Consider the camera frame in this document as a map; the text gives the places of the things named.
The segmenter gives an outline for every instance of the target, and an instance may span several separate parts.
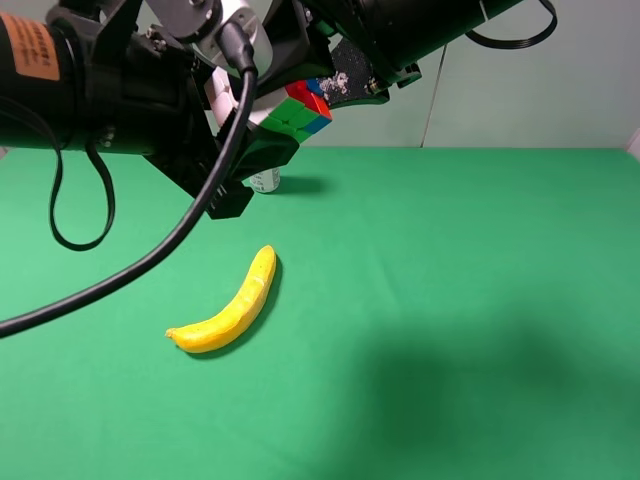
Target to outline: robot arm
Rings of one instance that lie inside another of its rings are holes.
[[[452,39],[467,34],[492,48],[544,40],[557,25],[548,0],[540,1],[553,22],[533,39],[500,42],[472,32],[519,1],[274,0],[261,23],[245,0],[147,0],[161,25],[144,34],[136,26],[142,0],[59,0],[46,25],[0,12],[0,145],[54,147],[50,223],[58,241],[53,204],[62,149],[86,150],[110,210],[115,200],[100,151],[143,155],[195,199],[150,254],[0,323],[0,338],[135,281],[170,255],[205,211],[214,219],[240,216],[253,195],[243,180],[286,165],[331,121],[331,109],[389,101],[390,86],[418,80],[415,62]],[[329,51],[337,33],[343,40]],[[221,127],[216,137],[205,116],[210,109]]]

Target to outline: rubik's cube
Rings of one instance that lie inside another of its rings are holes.
[[[211,110],[222,126],[231,112],[238,108],[229,82],[221,68],[213,72],[205,85]],[[302,80],[256,99],[249,120],[267,130],[283,133],[303,143],[332,121],[324,92],[317,80]]]

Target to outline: blue cube face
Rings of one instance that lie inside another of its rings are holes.
[[[331,123],[331,120],[328,119],[327,117],[324,117],[322,115],[320,115],[318,118],[316,118],[313,122],[311,122],[309,125],[307,125],[306,127],[304,127],[304,130],[306,132],[311,133],[312,135],[315,135],[316,133],[318,133],[320,130],[322,130],[324,127],[326,127],[327,125],[329,125]]]
[[[307,80],[307,88],[310,92],[313,92],[319,97],[324,98],[324,90],[322,90],[320,84],[318,83],[318,80],[316,80],[315,78]]]

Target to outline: white wall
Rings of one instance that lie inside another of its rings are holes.
[[[640,0],[553,0],[558,31],[520,52],[450,45],[427,146],[623,147],[640,128]],[[264,15],[270,1],[250,0]],[[2,0],[1,9],[42,19],[53,1]],[[154,21],[148,8],[140,26]],[[535,0],[479,29],[531,36],[549,21]],[[419,145],[440,52],[420,62],[425,78],[392,92],[384,107],[335,112],[309,145]]]

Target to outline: white bottle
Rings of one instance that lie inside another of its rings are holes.
[[[251,186],[258,193],[275,192],[280,186],[280,169],[266,170],[251,177]]]

